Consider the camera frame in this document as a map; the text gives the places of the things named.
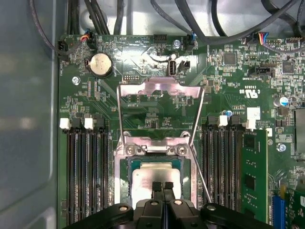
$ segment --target screw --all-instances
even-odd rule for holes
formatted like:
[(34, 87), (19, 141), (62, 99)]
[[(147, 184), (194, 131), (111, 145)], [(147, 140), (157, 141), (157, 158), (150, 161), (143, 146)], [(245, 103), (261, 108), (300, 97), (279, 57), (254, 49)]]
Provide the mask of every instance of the screw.
[(179, 151), (179, 154), (184, 155), (186, 149), (185, 149), (185, 147), (180, 147), (180, 148), (178, 149), (178, 151)]
[(284, 152), (286, 150), (286, 146), (283, 143), (279, 143), (276, 146), (278, 152)]
[(81, 82), (81, 79), (80, 79), (79, 77), (74, 76), (74, 77), (72, 78), (72, 83), (73, 83), (74, 85), (79, 85), (80, 82)]
[(181, 47), (181, 42), (179, 40), (174, 40), (173, 41), (173, 47), (175, 49), (179, 49)]
[(128, 147), (127, 149), (126, 149), (126, 153), (128, 154), (128, 155), (132, 155), (133, 153), (134, 153), (134, 148), (133, 147)]
[(176, 204), (176, 205), (181, 205), (182, 201), (181, 200), (175, 200), (173, 203)]
[(127, 208), (126, 207), (120, 207), (120, 209), (119, 209), (120, 211), (126, 211), (127, 210)]
[(211, 205), (208, 205), (206, 208), (210, 211), (215, 211), (216, 210), (216, 208), (214, 206), (211, 206)]

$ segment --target black cable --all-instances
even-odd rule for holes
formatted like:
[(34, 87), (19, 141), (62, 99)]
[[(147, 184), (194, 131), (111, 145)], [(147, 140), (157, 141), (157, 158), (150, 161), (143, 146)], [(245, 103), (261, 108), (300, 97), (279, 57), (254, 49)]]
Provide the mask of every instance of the black cable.
[(100, 22), (99, 22), (99, 20), (96, 16), (96, 14), (95, 14), (95, 11), (93, 10), (91, 2), (89, 0), (84, 0), (84, 1), (85, 1), (86, 6), (87, 6), (87, 10), (90, 14), (91, 20), (93, 22), (93, 25), (95, 27), (95, 30), (96, 30), (97, 34), (102, 35), (103, 31), (102, 31), (101, 25), (100, 25)]
[(252, 34), (254, 32), (258, 32), (261, 29), (263, 29), (264, 27), (266, 27), (269, 24), (271, 24), (272, 22), (274, 22), (279, 16), (281, 16), (284, 12), (286, 12), (289, 8), (291, 8), (298, 1), (299, 0), (290, 0), (278, 12), (276, 12), (275, 14), (271, 15), (269, 18), (267, 18), (263, 22), (257, 24), (256, 26), (254, 26), (244, 32), (238, 33), (238, 34), (230, 36), (230, 37), (209, 39), (204, 35), (204, 33), (201, 31), (200, 27), (198, 26), (186, 0), (175, 0), (176, 5), (178, 6), (178, 9), (179, 9), (181, 15), (184, 17), (184, 19), (186, 20), (188, 25), (191, 27), (191, 29), (195, 32), (195, 34), (198, 36), (198, 38), (203, 43), (206, 43), (209, 45), (227, 44), (227, 43), (236, 41), (238, 39), (244, 38), (246, 36), (249, 36), (250, 34)]
[(93, 10), (96, 13), (96, 16), (101, 24), (104, 34), (110, 35), (106, 20), (104, 18), (103, 12), (101, 11), (101, 8), (100, 8), (97, 0), (91, 0), (91, 4), (92, 4)]
[[(265, 10), (268, 11), (268, 13), (270, 14), (274, 14), (276, 13), (279, 8), (277, 6), (275, 6), (271, 0), (261, 0), (263, 7), (265, 8)], [(298, 31), (297, 25), (296, 25), (296, 20), (290, 16), (288, 13), (283, 13), (279, 19), (282, 19), (283, 21), (287, 22), (290, 27), (292, 28), (293, 32), (294, 32), (294, 36), (295, 37), (300, 37), (300, 32)]]
[(225, 34), (225, 32), (223, 31), (219, 20), (218, 20), (218, 16), (217, 16), (217, 2), (218, 0), (212, 0), (212, 5), (211, 5), (211, 16), (212, 16), (212, 21), (214, 24), (214, 27), (216, 29), (216, 31), (218, 32), (219, 36), (221, 37), (226, 37), (227, 35)]
[(73, 34), (80, 34), (80, 8), (78, 0), (72, 0), (72, 28)]
[(117, 0), (116, 21), (114, 24), (113, 34), (120, 35), (124, 17), (124, 0)]
[(304, 8), (304, 4), (305, 4), (305, 1), (302, 0), (300, 3), (299, 9), (297, 11), (297, 18), (296, 18), (296, 25), (297, 25), (297, 28), (300, 31), (300, 34), (302, 35), (302, 37), (305, 36), (305, 33), (303, 32), (303, 30), (301, 28), (301, 17), (302, 17), (302, 11)]
[(67, 33), (72, 34), (72, 0), (68, 0), (67, 8)]
[(77, 42), (74, 46), (72, 46), (68, 51), (64, 52), (64, 51), (61, 51), (59, 50), (58, 48), (54, 47), (52, 45), (52, 43), (48, 40), (48, 38), (46, 37), (46, 35), (44, 34), (44, 31), (39, 23), (39, 20), (38, 20), (38, 16), (37, 16), (37, 12), (36, 12), (36, 9), (35, 9), (35, 2), (34, 0), (29, 0), (29, 7), (30, 7), (30, 13), (33, 17), (33, 20), (34, 20), (34, 24), (42, 38), (42, 40), (45, 42), (45, 44), (52, 50), (54, 50), (55, 52), (57, 52), (58, 54), (62, 55), (62, 56), (65, 56), (65, 55), (69, 55), (73, 52), (75, 52), (75, 50), (77, 50), (77, 48), (82, 44), (81, 41)]
[(168, 22), (170, 22), (171, 24), (173, 24), (174, 26), (176, 26), (177, 28), (181, 29), (182, 31), (184, 31), (185, 33), (191, 35), (192, 31), (190, 31), (189, 29), (185, 28), (183, 25), (181, 25), (180, 23), (178, 23), (177, 21), (175, 21), (172, 17), (170, 17), (164, 10), (162, 10), (162, 8), (156, 3), (155, 0), (150, 0), (151, 1), (151, 5), (152, 7), (155, 9), (155, 11), (161, 16), (163, 17), (165, 20), (167, 20)]

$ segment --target white slot latch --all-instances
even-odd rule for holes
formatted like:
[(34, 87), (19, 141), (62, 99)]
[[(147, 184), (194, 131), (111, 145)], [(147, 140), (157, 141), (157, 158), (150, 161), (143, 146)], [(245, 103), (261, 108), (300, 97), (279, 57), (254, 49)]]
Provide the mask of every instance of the white slot latch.
[(228, 116), (220, 115), (217, 122), (218, 126), (227, 126), (228, 125)]
[(85, 128), (93, 130), (93, 118), (85, 118)]
[(246, 123), (243, 123), (243, 127), (245, 127), (247, 130), (255, 130), (256, 129), (256, 120), (248, 119)]
[(61, 118), (59, 121), (59, 128), (63, 130), (69, 130), (70, 120), (68, 118)]

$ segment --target motherboard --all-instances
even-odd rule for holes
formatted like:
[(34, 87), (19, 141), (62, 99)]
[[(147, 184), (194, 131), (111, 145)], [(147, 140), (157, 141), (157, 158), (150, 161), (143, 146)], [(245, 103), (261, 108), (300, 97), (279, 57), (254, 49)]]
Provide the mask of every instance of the motherboard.
[[(66, 35), (59, 46), (79, 40)], [(302, 40), (266, 42), (293, 50)], [(193, 155), (212, 202), (276, 228), (302, 228), (304, 69), (305, 53), (279, 54), (248, 39), (82, 42), (60, 58), (59, 228), (114, 203), (135, 208), (153, 181), (173, 182), (176, 198), (201, 208), (207, 194)]]

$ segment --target metal retention bracket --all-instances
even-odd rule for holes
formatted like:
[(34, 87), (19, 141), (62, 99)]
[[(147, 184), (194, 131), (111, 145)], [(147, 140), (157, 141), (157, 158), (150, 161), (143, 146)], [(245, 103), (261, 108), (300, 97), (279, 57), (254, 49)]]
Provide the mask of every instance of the metal retention bracket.
[[(122, 119), (121, 97), (128, 95), (151, 95), (154, 91), (166, 91), (170, 96), (191, 96), (199, 99), (199, 106), (193, 121), (192, 132), (188, 135), (180, 137), (167, 137), (161, 141), (151, 140), (149, 137), (131, 136), (129, 132), (124, 131)], [(199, 86), (182, 86), (172, 77), (150, 77), (140, 85), (121, 84), (117, 87), (117, 101), (120, 122), (120, 140), (115, 150), (115, 179), (120, 179), (119, 161), (120, 158), (128, 156), (144, 156), (146, 153), (165, 153), (166, 155), (179, 155), (189, 157), (192, 155), (192, 164), (197, 167), (197, 171), (203, 182), (205, 194), (208, 202), (211, 203), (210, 194), (206, 187), (205, 180), (196, 156), (193, 145), (199, 119), (201, 117), (201, 109), (203, 105), (204, 89)], [(192, 176), (195, 179), (196, 168), (191, 169)]]

